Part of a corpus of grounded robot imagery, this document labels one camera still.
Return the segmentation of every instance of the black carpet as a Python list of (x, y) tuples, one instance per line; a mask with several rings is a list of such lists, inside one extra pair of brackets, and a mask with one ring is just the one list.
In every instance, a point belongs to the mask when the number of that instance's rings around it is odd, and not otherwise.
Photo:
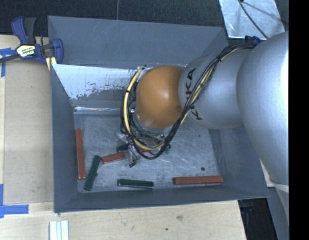
[[(289, 30), (289, 0), (275, 2), (285, 29)], [(213, 27), (224, 24), (218, 0), (0, 0), (0, 34), (11, 34), (11, 21), (25, 16), (37, 18), (35, 36), (47, 37), (49, 15)], [(249, 223), (243, 215), (248, 240), (277, 239), (265, 199), (240, 205), (251, 206), (246, 209)]]

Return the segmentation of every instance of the gray bin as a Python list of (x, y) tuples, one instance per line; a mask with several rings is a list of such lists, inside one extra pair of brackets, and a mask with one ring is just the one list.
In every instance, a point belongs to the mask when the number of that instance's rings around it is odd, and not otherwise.
[[(83, 131), (88, 173), (94, 155), (115, 153), (125, 89), (124, 83), (105, 88), (96, 73), (124, 72), (125, 82), (139, 66), (184, 67), (197, 57), (220, 52), (228, 43), (223, 28), (207, 26), (50, 16), (48, 29), (49, 39), (60, 38), (64, 47), (62, 65), (51, 69), (56, 213), (269, 196), (259, 157), (244, 128), (208, 130), (190, 120), (161, 160), (143, 159), (133, 168), (125, 160), (100, 164), (93, 191), (83, 190), (84, 181), (77, 180), (75, 128)], [(87, 86), (88, 78), (99, 85)], [(175, 186), (173, 175), (222, 175), (224, 183)], [(153, 180), (154, 189), (118, 187), (120, 176)]]

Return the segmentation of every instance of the cable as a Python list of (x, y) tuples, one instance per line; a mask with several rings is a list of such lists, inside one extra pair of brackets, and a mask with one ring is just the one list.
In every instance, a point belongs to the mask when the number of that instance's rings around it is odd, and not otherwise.
[(255, 21), (250, 17), (250, 15), (247, 13), (246, 9), (242, 5), (241, 1), (238, 0), (239, 5), (241, 6), (242, 10), (244, 11), (245, 15), (249, 18), (249, 20), (252, 22), (252, 24), (260, 31), (260, 33), (265, 37), (265, 39), (268, 39), (266, 34), (258, 27), (258, 25), (255, 23)]
[[(139, 140), (136, 135), (131, 130), (129, 117), (128, 117), (128, 100), (132, 91), (133, 86), (136, 85), (138, 77), (142, 71), (142, 69), (138, 70), (135, 75), (132, 77), (128, 88), (126, 90), (126, 93), (123, 98), (123, 105), (122, 105), (122, 114), (123, 114), (123, 126), (126, 130), (126, 136), (128, 142), (134, 147), (134, 151), (139, 153), (142, 157), (153, 160), (158, 158), (165, 150), (170, 146), (170, 142), (174, 138), (175, 134), (177, 133), (178, 128), (180, 125), (184, 122), (186, 119), (188, 113), (191, 109), (193, 109), (194, 104), (197, 102), (197, 100), (201, 97), (205, 89), (207, 88), (211, 77), (217, 68), (218, 64), (221, 63), (228, 55), (232, 54), (233, 52), (240, 50), (240, 49), (253, 49), (256, 45), (255, 44), (237, 44), (233, 46), (227, 46), (223, 49), (223, 51), (214, 59), (212, 62), (209, 63), (209, 65), (205, 68), (204, 72), (194, 85), (191, 94), (189, 95), (187, 101), (185, 102), (185, 105), (183, 107), (183, 111), (181, 113), (180, 118), (174, 123), (172, 126), (170, 132), (168, 135), (164, 138), (162, 142), (155, 146), (147, 146), (146, 144), (143, 144), (141, 140)], [(147, 156), (139, 151), (139, 148), (142, 148), (148, 152), (160, 149), (157, 153), (150, 153), (152, 156)]]

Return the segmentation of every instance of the clamp handle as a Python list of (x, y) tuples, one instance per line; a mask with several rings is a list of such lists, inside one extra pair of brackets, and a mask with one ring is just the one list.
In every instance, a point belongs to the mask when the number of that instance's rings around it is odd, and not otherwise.
[(35, 44), (34, 24), (36, 18), (19, 16), (11, 22), (13, 34), (19, 39), (21, 45)]

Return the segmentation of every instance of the wooden block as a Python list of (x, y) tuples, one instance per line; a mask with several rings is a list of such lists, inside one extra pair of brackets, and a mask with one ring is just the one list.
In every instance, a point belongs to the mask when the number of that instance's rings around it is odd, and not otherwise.
[(78, 179), (84, 180), (86, 178), (86, 168), (84, 157), (83, 130), (81, 128), (75, 129), (75, 142)]
[(174, 177), (174, 185), (187, 184), (221, 184), (224, 182), (222, 176), (190, 176), (190, 177)]
[(105, 164), (112, 163), (112, 162), (115, 162), (115, 161), (123, 160), (125, 158), (126, 158), (125, 152), (121, 151), (121, 152), (118, 152), (118, 153), (115, 153), (115, 154), (103, 156), (101, 158), (101, 160), (102, 160), (102, 163), (105, 165)]

